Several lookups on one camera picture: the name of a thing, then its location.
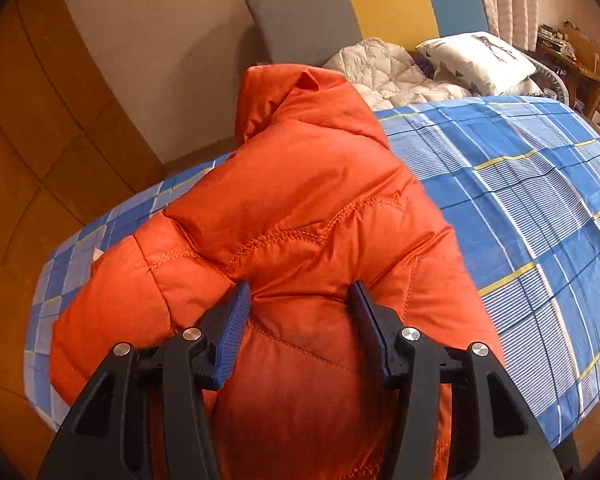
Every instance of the blue gripper pad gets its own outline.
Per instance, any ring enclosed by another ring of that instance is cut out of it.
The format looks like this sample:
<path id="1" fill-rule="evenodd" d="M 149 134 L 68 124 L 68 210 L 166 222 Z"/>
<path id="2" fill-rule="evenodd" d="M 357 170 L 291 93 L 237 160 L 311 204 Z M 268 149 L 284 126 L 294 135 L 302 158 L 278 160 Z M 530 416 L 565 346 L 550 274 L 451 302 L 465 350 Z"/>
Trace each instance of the blue gripper pad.
<path id="1" fill-rule="evenodd" d="M 213 384 L 218 389 L 231 377 L 234 370 L 235 357 L 251 311 L 251 289 L 246 282 L 237 283 L 227 307 L 229 312 L 216 346 L 216 370 L 212 377 Z"/>

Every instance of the desk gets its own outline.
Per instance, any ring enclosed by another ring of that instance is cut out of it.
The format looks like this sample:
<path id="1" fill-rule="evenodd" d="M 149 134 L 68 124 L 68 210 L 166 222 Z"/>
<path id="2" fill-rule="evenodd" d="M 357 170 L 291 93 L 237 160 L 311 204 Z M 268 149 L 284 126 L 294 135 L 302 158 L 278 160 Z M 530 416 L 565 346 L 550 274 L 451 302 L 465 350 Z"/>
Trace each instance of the desk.
<path id="1" fill-rule="evenodd" d="M 558 65 L 567 71 L 567 90 L 569 91 L 569 106 L 574 108 L 576 102 L 576 94 L 578 86 L 584 84 L 589 91 L 589 97 L 585 103 L 584 114 L 587 115 L 591 107 L 596 102 L 598 92 L 600 91 L 600 75 L 597 75 L 593 70 L 581 65 L 570 57 L 563 56 L 560 52 L 542 44 L 538 41 L 536 52 L 541 56 L 553 57 Z"/>

